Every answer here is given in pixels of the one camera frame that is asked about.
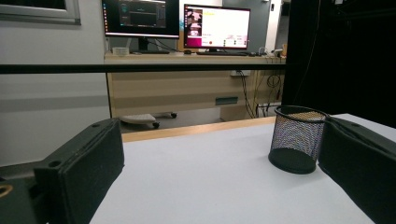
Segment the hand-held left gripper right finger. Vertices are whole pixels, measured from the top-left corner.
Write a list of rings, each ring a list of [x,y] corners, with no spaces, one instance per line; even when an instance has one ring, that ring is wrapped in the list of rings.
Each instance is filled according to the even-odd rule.
[[[375,224],[396,224],[395,142],[355,122],[327,118],[318,166]]]

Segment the black keyboard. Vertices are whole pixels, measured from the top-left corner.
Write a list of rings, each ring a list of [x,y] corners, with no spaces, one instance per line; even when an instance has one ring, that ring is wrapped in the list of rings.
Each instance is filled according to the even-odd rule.
[[[246,53],[238,53],[238,52],[225,52],[225,51],[197,51],[197,55],[206,55],[206,56],[248,56]]]

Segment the grey window frame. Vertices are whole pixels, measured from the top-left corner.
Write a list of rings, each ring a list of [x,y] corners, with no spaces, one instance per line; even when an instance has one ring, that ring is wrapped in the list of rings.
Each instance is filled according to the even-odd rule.
[[[81,25],[78,0],[0,0],[0,20]]]

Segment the black mesh pen holder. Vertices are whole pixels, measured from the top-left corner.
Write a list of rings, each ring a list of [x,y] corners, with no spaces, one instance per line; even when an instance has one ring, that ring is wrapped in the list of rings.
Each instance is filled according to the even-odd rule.
[[[316,170],[317,158],[328,114],[304,106],[280,105],[275,109],[269,162],[276,168],[297,175]]]

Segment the light wooden office desk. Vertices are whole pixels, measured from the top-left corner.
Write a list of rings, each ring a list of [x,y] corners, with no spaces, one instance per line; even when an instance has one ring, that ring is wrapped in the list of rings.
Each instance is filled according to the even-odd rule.
[[[271,56],[206,56],[108,53],[105,64],[286,64]],[[257,116],[259,105],[282,100],[285,70],[250,70],[248,77],[231,77],[231,71],[172,71],[107,73],[110,114],[113,117],[218,108],[224,120]],[[237,96],[238,103],[215,105],[217,97]]]

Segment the dark-screen computer monitor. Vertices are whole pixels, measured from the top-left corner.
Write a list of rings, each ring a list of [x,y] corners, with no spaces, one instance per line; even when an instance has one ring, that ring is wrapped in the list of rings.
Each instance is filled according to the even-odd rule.
[[[150,38],[179,39],[179,0],[102,0],[105,37],[131,37],[138,50]]]

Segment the black horizontal frame bar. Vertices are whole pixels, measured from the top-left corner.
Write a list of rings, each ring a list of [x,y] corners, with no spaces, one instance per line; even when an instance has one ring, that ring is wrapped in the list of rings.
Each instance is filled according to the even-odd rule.
[[[279,70],[286,64],[0,64],[0,75]]]

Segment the bright-screen computer monitor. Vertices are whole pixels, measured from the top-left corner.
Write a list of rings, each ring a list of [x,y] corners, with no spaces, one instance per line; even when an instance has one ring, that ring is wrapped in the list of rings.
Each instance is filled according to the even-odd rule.
[[[183,47],[220,51],[247,49],[250,10],[185,4]]]

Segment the black curtain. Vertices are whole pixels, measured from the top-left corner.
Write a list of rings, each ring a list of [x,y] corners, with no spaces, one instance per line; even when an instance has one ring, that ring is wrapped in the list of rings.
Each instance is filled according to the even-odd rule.
[[[291,0],[282,103],[396,128],[396,0]]]

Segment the dark rectangular desk tag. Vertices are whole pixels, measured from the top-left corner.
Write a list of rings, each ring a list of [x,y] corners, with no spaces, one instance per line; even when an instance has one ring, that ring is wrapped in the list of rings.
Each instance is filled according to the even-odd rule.
[[[215,105],[233,105],[238,103],[237,96],[217,97]]]

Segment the white wheeled stand base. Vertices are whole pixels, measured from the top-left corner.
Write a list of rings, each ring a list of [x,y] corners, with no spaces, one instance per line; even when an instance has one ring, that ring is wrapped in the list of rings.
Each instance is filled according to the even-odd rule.
[[[160,127],[160,123],[150,114],[121,116],[120,120],[130,124],[151,124],[154,129]]]

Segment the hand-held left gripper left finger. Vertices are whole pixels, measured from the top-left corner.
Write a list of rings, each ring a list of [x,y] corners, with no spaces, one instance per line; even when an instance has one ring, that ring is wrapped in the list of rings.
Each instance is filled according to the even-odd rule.
[[[96,122],[34,169],[50,224],[89,224],[124,167],[118,119]]]

